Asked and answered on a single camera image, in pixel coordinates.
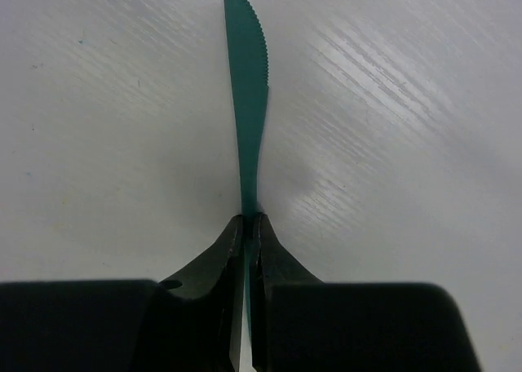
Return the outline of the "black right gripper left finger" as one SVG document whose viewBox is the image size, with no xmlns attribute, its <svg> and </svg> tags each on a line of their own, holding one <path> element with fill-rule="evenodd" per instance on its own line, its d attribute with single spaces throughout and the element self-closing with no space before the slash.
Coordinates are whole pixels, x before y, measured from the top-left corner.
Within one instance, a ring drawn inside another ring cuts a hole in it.
<svg viewBox="0 0 522 372">
<path fill-rule="evenodd" d="M 1 285 L 4 371 L 236 371 L 243 220 L 163 281 Z"/>
</svg>

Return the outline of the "teal plastic knife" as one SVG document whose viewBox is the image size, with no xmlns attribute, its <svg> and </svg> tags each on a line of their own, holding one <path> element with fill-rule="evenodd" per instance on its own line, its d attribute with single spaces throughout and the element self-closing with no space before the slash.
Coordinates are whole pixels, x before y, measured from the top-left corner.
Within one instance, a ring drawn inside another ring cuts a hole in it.
<svg viewBox="0 0 522 372">
<path fill-rule="evenodd" d="M 259 248 L 259 155 L 268 108 L 268 50 L 262 26 L 249 0 L 223 0 L 228 65 L 237 134 L 241 215 L 246 262 Z"/>
</svg>

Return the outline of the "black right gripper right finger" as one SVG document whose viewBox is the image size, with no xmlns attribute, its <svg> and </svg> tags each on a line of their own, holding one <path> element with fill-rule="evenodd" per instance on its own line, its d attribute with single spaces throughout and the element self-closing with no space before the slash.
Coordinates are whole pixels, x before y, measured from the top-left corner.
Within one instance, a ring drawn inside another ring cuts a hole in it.
<svg viewBox="0 0 522 372">
<path fill-rule="evenodd" d="M 253 225 L 250 333 L 257 371 L 477 371 L 450 294 L 427 283 L 328 283 Z"/>
</svg>

